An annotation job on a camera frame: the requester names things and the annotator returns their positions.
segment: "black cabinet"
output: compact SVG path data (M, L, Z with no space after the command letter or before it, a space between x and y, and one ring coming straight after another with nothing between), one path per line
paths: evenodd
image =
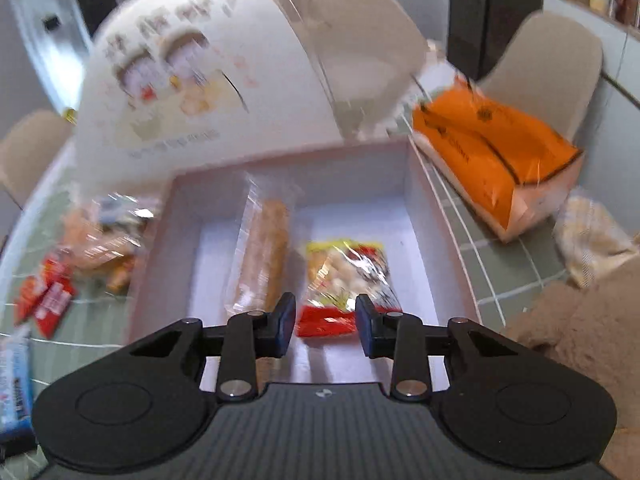
M542 0L450 0L447 58L472 79L484 77L523 20Z

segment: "white cardboard box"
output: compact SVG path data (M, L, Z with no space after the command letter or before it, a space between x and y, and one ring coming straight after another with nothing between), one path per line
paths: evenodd
M305 293L304 245L337 237L385 247L392 286L405 312L425 324L464 316L477 320L458 252L424 168L408 138L254 159L191 171L173 181L154 241L136 280L129 339L183 317L226 323L222 298L246 201L244 171L274 174L303 190L292 216L285 289ZM435 389L448 381L432 359ZM390 360L366 358L356 335L300 340L293 336L272 377L278 381L388 385ZM213 388L210 358L201 387Z

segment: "blue wrapper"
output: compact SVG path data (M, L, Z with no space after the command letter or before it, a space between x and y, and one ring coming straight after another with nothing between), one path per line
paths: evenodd
M19 326L0 344L0 399L0 461L4 461L36 448L28 325Z

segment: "table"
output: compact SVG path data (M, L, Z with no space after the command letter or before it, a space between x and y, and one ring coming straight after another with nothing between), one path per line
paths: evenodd
M417 77L388 121L374 132L407 135L411 132L412 107L423 96L431 98L451 85L455 70L447 63L430 67ZM0 262L0 338L13 329L13 298L25 276L32 274L46 251L62 232L62 217L76 195L74 145L70 140L44 174L25 206ZM551 221L527 232L510 244L502 244L460 199L455 190L427 161L428 175L441 211L447 219L458 254L466 269L478 318L492 330L501 330L511 317L525 310L542 287L566 273L556 255ZM58 377L120 347L126 329L126 298L108 296L80 283L79 293L60 324L54 340L32 341L34 394ZM16 457L0 470L0 478L24 479L45 463L41 451Z

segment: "circular pad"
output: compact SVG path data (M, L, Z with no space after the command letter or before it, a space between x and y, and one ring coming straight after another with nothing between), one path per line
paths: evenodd
M155 358L81 368L45 389L33 410L47 455L101 474L164 461L198 434L206 418L196 384Z
M546 360L482 361L452 383L440 405L442 420L464 446L519 469L599 459L616 424L615 405L599 384Z

